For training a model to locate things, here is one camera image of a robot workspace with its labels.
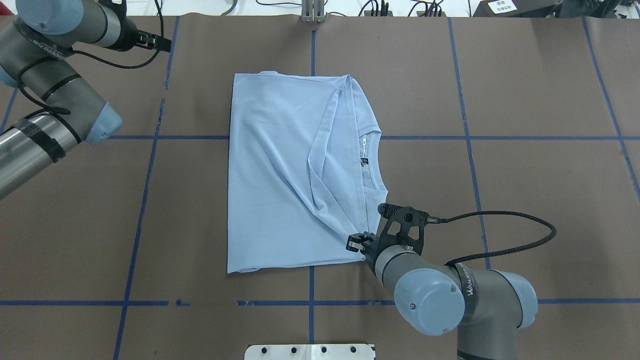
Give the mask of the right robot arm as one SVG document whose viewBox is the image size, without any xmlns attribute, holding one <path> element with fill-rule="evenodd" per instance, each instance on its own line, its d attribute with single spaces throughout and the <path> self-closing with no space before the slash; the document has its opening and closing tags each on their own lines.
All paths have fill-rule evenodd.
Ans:
<svg viewBox="0 0 640 360">
<path fill-rule="evenodd" d="M 371 271 L 393 296 L 395 307 L 423 335 L 457 332 L 458 360 L 516 360 L 518 331 L 538 312 L 538 297 L 523 276 L 498 269 L 436 265 L 407 244 L 365 232 L 352 234 L 346 249 L 365 256 Z"/>
</svg>

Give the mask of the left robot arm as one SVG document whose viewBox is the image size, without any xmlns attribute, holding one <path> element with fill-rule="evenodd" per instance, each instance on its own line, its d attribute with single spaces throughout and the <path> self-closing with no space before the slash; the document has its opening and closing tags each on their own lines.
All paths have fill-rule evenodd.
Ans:
<svg viewBox="0 0 640 360">
<path fill-rule="evenodd" d="M 37 109 L 1 134 L 2 198 L 77 145 L 98 146 L 122 127 L 122 117 L 67 59 L 79 55 L 113 68 L 126 66 L 76 50 L 75 44 L 120 52 L 153 51 L 143 67 L 172 49 L 159 1 L 155 1 L 159 34 L 139 29 L 128 16 L 125 0 L 18 0 L 15 5 L 16 16 L 1 32 L 1 81 Z"/>
</svg>

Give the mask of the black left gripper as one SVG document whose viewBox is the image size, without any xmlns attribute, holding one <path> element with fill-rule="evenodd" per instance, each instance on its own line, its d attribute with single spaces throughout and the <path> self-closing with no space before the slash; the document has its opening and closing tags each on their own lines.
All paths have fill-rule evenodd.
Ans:
<svg viewBox="0 0 640 360">
<path fill-rule="evenodd" d="M 134 47 L 167 53 L 171 51 L 171 39 L 140 30 L 132 20 L 120 20 L 119 27 L 118 51 L 129 51 Z"/>
</svg>

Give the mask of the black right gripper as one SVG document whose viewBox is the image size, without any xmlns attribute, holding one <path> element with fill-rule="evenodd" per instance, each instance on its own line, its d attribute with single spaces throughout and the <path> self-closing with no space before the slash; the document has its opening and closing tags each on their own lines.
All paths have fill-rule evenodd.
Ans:
<svg viewBox="0 0 640 360">
<path fill-rule="evenodd" d="M 370 233 L 352 234 L 347 238 L 346 250 L 362 252 L 369 268 L 375 268 L 381 253 L 388 248 L 388 241 Z"/>
</svg>

